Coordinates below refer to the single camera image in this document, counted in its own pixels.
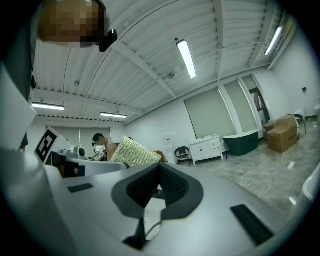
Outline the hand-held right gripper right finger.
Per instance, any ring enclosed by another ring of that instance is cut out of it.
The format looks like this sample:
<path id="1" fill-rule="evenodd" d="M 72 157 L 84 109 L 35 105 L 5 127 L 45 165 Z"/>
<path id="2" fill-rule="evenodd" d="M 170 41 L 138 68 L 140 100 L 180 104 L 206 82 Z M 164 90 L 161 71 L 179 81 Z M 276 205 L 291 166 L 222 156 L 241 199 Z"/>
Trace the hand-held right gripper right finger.
<path id="1" fill-rule="evenodd" d="M 272 234 L 286 223 L 280 213 L 240 185 L 198 168 L 175 165 L 197 179 L 204 196 L 197 209 L 185 219 L 161 220 L 155 241 L 160 256 L 237 256 L 256 248 L 231 211 L 245 205 Z"/>

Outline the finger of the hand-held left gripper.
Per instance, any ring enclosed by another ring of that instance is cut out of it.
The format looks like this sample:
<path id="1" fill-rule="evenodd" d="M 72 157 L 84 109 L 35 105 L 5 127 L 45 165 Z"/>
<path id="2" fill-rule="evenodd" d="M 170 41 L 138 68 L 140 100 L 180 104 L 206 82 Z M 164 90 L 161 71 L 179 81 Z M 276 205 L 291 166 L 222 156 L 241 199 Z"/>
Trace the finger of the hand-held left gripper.
<path id="1" fill-rule="evenodd" d="M 91 161 L 75 158 L 65 159 L 65 171 L 70 168 L 71 174 L 76 177 L 87 177 L 124 171 L 128 167 L 121 162 Z"/>

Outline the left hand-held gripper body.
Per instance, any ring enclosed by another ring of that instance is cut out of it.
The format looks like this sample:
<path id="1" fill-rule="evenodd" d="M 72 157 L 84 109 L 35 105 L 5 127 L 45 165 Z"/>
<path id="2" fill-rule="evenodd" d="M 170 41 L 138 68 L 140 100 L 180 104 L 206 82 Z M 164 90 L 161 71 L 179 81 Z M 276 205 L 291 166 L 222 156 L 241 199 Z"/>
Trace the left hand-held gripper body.
<path id="1" fill-rule="evenodd" d="M 71 144 L 50 126 L 41 137 L 34 154 L 44 165 L 57 168 L 62 178 L 85 176 L 85 166 L 79 163 L 86 159 L 85 150 Z"/>

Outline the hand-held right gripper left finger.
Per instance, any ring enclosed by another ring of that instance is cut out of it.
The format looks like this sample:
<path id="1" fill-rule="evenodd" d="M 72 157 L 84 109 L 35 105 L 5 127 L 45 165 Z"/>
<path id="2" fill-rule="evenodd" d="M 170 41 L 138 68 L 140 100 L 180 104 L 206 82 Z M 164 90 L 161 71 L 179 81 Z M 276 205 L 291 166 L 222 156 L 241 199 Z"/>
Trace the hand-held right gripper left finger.
<path id="1" fill-rule="evenodd" d="M 52 194 L 67 238 L 62 239 L 62 256 L 160 256 L 155 241 L 137 249 L 125 243 L 127 238 L 144 238 L 144 218 L 125 216 L 113 200 L 113 188 L 142 171 L 147 164 L 105 174 L 62 178 L 52 168 Z"/>

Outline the cleaning cloth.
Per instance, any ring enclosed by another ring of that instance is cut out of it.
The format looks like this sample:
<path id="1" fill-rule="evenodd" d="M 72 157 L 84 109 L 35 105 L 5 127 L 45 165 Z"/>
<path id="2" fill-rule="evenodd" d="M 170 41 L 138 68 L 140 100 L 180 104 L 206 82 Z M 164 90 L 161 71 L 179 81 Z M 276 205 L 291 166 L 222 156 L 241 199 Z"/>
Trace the cleaning cloth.
<path id="1" fill-rule="evenodd" d="M 110 162 L 125 164 L 133 168 L 146 164 L 158 164 L 162 156 L 127 136 L 122 136 L 121 141 L 112 155 Z"/>

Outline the ceiling tube light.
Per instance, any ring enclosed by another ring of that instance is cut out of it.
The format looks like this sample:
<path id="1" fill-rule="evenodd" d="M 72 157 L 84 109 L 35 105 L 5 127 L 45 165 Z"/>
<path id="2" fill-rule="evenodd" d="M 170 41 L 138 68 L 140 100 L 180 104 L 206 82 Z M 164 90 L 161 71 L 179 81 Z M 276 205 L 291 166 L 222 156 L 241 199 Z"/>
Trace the ceiling tube light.
<path id="1" fill-rule="evenodd" d="M 107 113 L 107 112 L 101 112 L 99 114 L 101 117 L 110 117 L 110 118 L 119 118 L 119 119 L 126 119 L 126 115 L 117 114 L 117 113 Z"/>
<path id="2" fill-rule="evenodd" d="M 182 56 L 190 79 L 196 78 L 196 70 L 187 41 L 184 39 L 180 40 L 176 43 L 176 46 Z"/>
<path id="3" fill-rule="evenodd" d="M 33 102 L 31 104 L 33 108 L 39 108 L 39 109 L 48 109 L 48 110 L 56 110 L 56 111 L 64 111 L 65 107 L 61 105 L 54 105 L 54 104 L 45 104 L 45 103 L 37 103 Z"/>
<path id="4" fill-rule="evenodd" d="M 280 35 L 281 35 L 281 32 L 282 32 L 283 28 L 280 26 L 276 29 L 269 45 L 267 46 L 265 52 L 264 52 L 264 55 L 267 56 L 270 54 L 271 50 L 274 48 L 277 40 L 279 39 Z"/>

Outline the white sink basin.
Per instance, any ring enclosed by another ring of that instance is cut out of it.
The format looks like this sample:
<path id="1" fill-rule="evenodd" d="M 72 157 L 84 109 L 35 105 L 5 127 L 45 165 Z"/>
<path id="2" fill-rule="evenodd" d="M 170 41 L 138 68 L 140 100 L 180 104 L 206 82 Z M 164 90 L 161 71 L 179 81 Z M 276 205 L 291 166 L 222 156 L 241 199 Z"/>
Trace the white sink basin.
<path id="1" fill-rule="evenodd" d="M 146 240 L 151 241 L 161 229 L 161 212 L 166 208 L 163 199 L 152 198 L 144 209 Z"/>

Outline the black wicker chair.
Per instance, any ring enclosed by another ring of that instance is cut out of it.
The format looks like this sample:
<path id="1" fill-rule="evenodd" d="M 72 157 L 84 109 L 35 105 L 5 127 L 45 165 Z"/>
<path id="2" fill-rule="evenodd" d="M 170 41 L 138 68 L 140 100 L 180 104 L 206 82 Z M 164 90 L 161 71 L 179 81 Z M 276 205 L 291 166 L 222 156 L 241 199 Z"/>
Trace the black wicker chair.
<path id="1" fill-rule="evenodd" d="M 180 165 L 183 161 L 187 161 L 189 166 L 191 166 L 189 158 L 189 148 L 186 146 L 181 146 L 174 151 L 177 158 L 177 163 Z"/>

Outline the green bathtub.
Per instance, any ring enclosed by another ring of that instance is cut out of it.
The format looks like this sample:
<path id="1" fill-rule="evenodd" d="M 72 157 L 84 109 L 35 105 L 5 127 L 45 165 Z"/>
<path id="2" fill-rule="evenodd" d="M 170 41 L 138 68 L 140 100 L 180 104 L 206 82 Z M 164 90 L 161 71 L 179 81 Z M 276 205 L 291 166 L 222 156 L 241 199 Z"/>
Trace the green bathtub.
<path id="1" fill-rule="evenodd" d="M 231 153 L 235 156 L 246 155 L 258 148 L 258 130 L 251 130 L 222 138 Z"/>

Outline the white water dispenser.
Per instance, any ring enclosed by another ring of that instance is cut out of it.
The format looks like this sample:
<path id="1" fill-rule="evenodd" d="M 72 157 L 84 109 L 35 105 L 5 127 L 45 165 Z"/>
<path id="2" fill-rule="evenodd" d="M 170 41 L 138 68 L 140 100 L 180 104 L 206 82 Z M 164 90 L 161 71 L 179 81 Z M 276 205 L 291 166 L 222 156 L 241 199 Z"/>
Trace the white water dispenser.
<path id="1" fill-rule="evenodd" d="M 173 146 L 172 146 L 172 139 L 169 135 L 165 137 L 165 158 L 168 163 L 174 164 L 175 163 L 175 157 L 173 152 Z"/>

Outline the wide grey window blind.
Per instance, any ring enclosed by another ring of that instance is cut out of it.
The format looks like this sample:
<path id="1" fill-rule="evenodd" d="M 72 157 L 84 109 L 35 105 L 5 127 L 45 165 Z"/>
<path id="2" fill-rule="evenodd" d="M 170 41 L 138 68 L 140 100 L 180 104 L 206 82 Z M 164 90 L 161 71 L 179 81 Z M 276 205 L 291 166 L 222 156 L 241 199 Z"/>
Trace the wide grey window blind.
<path id="1" fill-rule="evenodd" d="M 236 134 L 230 113 L 217 88 L 188 98 L 184 103 L 196 138 Z"/>

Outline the person's black shirt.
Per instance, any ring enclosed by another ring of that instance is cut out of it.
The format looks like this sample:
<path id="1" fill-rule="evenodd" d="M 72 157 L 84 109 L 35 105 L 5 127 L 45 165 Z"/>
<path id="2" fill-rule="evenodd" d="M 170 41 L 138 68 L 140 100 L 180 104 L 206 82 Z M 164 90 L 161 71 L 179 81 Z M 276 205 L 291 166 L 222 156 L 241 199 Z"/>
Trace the person's black shirt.
<path id="1" fill-rule="evenodd" d="M 8 74 L 25 100 L 29 99 L 32 88 L 38 21 L 34 16 L 21 27 L 4 58 Z"/>

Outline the large cardboard box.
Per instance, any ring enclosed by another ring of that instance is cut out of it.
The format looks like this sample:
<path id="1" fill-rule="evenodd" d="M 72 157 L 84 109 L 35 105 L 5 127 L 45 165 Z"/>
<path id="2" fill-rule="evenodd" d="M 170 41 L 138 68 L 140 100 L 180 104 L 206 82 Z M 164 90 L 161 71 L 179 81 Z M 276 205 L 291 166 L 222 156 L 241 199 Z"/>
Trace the large cardboard box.
<path id="1" fill-rule="evenodd" d="M 267 146 L 277 153 L 284 153 L 298 140 L 298 125 L 293 115 L 277 119 L 273 128 L 266 133 Z"/>

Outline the black framed door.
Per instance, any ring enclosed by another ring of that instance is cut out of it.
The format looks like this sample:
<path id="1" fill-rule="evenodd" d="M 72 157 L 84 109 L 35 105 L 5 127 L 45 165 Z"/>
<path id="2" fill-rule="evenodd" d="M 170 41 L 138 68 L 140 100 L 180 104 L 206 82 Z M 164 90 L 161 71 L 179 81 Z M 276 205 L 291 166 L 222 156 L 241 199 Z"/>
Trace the black framed door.
<path id="1" fill-rule="evenodd" d="M 258 111 L 261 124 L 267 124 L 271 118 L 260 90 L 256 87 L 254 89 L 250 89 L 249 92 Z"/>

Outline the narrow grey window blind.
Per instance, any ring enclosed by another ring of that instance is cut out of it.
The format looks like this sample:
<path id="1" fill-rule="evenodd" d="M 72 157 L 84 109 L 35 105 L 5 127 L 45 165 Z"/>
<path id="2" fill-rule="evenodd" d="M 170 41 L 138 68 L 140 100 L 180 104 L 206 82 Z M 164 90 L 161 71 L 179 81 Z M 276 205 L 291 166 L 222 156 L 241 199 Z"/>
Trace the narrow grey window blind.
<path id="1" fill-rule="evenodd" d="M 258 87 L 251 75 L 243 77 L 242 80 L 249 91 Z"/>

